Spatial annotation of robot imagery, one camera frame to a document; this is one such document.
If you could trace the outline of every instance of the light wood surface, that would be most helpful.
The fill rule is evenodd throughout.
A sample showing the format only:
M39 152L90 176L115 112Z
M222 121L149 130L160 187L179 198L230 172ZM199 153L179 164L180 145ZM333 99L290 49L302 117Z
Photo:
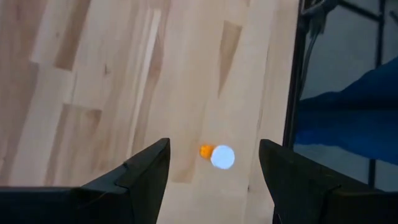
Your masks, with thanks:
M258 145L282 142L298 4L0 0L0 184L82 185L168 137L158 223L270 223Z

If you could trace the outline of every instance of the wire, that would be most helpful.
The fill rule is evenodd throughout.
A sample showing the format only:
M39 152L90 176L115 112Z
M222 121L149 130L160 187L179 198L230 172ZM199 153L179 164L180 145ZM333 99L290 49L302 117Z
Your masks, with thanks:
M301 96L304 91L304 86L305 86L305 82L307 80L308 66L310 64L312 49L313 49L313 46L315 45L315 42L317 41L320 31L321 31L321 29L318 29L316 31L316 33L312 36L310 45L308 46L307 52L305 53L305 56L304 56L303 70L302 70L301 79L300 79L300 91L299 91L299 95L298 95L299 99L301 99Z
M392 20L395 22L396 25L398 25L398 15L396 14L396 12L394 11L390 11L390 17L392 18Z

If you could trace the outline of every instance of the black cable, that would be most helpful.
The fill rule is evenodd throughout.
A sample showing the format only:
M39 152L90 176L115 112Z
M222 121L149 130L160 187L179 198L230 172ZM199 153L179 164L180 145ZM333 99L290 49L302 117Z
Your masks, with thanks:
M357 13L360 16L371 19L375 22L379 21L379 15L377 15L367 9L363 9L362 7L359 7L356 4L350 3L348 1L341 0L339 2L339 6L345 8L347 10L350 10L351 12Z
M299 99L301 99L302 93L304 91L305 82L307 80L308 66L310 65L312 49L313 46L315 45L315 42L317 41L320 31L321 29L318 29L316 33L314 33L314 35L312 36L310 45L308 46L307 52L305 53L304 56L303 70L300 77L300 91L298 95Z
M395 24L398 26L398 15L394 11L390 11L389 13L390 17L392 20L395 22Z

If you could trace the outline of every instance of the blue cloth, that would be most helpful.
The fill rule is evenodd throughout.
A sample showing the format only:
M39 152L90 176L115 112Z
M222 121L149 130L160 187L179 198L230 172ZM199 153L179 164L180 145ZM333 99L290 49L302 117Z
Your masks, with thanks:
M398 165L398 57L340 92L301 100L295 142Z

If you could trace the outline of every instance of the floor plank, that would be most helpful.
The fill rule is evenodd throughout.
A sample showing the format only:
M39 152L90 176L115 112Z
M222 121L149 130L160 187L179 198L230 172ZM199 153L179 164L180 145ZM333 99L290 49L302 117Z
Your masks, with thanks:
M7 185L37 79L29 57L46 0L0 3L0 184Z
M101 111L65 103L55 131L55 139L45 184L79 186L98 175L94 170L96 151L89 147L101 119Z
M62 105L71 101L73 83L74 75L69 72L39 67L12 165L10 185L44 185Z
M72 70L90 2L49 1L32 54L33 62Z
M105 107L115 77L124 73L132 22L142 5L138 2L91 2L73 65L77 74L74 104L99 110Z

